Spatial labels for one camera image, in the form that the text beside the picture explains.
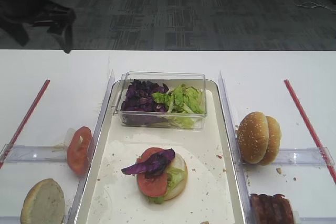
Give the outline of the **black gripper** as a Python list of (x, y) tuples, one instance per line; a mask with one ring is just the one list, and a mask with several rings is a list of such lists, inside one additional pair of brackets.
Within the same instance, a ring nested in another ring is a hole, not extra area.
[(52, 1), (47, 1), (41, 12), (35, 17), (33, 27), (49, 27), (51, 33), (64, 33), (64, 52), (69, 54), (73, 48), (72, 25), (76, 14), (68, 8)]

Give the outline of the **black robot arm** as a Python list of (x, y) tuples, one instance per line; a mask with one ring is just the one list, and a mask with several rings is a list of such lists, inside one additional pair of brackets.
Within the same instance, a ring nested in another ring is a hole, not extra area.
[(47, 27), (65, 53), (73, 49), (72, 25), (75, 11), (51, 0), (1, 0), (1, 29), (7, 32), (19, 45), (29, 42), (24, 27)]

